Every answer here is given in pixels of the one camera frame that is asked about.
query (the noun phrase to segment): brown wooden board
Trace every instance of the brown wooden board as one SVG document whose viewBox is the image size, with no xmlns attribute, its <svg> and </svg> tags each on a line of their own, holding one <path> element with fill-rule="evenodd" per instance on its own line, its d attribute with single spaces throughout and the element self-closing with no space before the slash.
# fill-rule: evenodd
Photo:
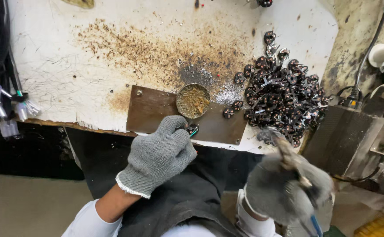
<svg viewBox="0 0 384 237">
<path fill-rule="evenodd" d="M 142 95 L 137 95 L 138 90 L 142 91 Z M 193 120 L 194 124 L 199 126 L 199 132 L 193 136 L 193 139 L 240 144 L 247 120 L 243 117 L 243 110 L 233 114 L 231 119 L 225 119 L 222 113 L 226 107 L 227 105 L 211 102 L 208 111 L 200 118 Z M 168 115 L 179 115 L 176 94 L 132 86 L 126 130 L 153 133 L 161 120 Z"/>
</svg>

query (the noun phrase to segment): green wire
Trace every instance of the green wire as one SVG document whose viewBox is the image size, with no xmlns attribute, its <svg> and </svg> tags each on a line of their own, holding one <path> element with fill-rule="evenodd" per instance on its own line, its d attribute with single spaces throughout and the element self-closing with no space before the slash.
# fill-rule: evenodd
<svg viewBox="0 0 384 237">
<path fill-rule="evenodd" d="M 190 136 L 189 136 L 189 138 L 191 138 L 194 134 L 196 133 L 196 131 L 195 132 L 193 132 Z"/>
</svg>

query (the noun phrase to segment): forearm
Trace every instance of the forearm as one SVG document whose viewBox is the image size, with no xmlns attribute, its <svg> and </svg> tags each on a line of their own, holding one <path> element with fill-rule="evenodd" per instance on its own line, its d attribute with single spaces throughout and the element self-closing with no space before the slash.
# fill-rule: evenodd
<svg viewBox="0 0 384 237">
<path fill-rule="evenodd" d="M 123 213 L 140 198 L 115 185 L 103 198 L 87 203 L 62 237 L 112 237 L 120 229 Z"/>
<path fill-rule="evenodd" d="M 121 218 L 126 209 L 140 198 L 141 196 L 126 193 L 116 184 L 97 201 L 95 209 L 102 220 L 113 223 Z"/>
<path fill-rule="evenodd" d="M 272 218 L 253 213 L 244 198 L 243 190 L 237 197 L 237 227 L 244 237 L 281 237 L 275 233 Z"/>
</svg>

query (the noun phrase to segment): white sleeve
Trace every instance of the white sleeve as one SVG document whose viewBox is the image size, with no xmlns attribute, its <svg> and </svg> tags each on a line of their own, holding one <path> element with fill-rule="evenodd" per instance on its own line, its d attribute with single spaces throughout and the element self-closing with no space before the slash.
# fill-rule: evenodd
<svg viewBox="0 0 384 237">
<path fill-rule="evenodd" d="M 243 208 L 242 200 L 245 198 L 243 189 L 237 195 L 237 223 L 236 226 L 244 237 L 281 237 L 275 233 L 274 220 L 258 221 L 251 217 Z"/>
<path fill-rule="evenodd" d="M 107 223 L 95 210 L 98 199 L 91 201 L 79 211 L 75 220 L 69 225 L 62 237 L 116 237 L 122 225 L 122 217 Z"/>
</svg>

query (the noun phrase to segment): gloved hand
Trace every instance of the gloved hand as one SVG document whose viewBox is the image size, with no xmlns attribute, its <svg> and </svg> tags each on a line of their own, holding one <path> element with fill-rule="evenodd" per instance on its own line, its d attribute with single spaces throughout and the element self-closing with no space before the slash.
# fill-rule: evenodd
<svg viewBox="0 0 384 237">
<path fill-rule="evenodd" d="M 156 187 L 182 172 L 197 155 L 186 124 L 182 116 L 166 116 L 156 132 L 135 137 L 129 164 L 116 176 L 119 187 L 149 199 Z"/>
<path fill-rule="evenodd" d="M 312 183 L 312 194 L 317 205 L 330 197 L 333 182 L 323 170 L 298 157 L 300 171 Z M 244 188 L 245 199 L 254 213 L 269 216 L 280 224 L 307 220 L 314 208 L 297 180 L 296 172 L 281 166 L 279 155 L 268 155 L 248 176 Z"/>
</svg>

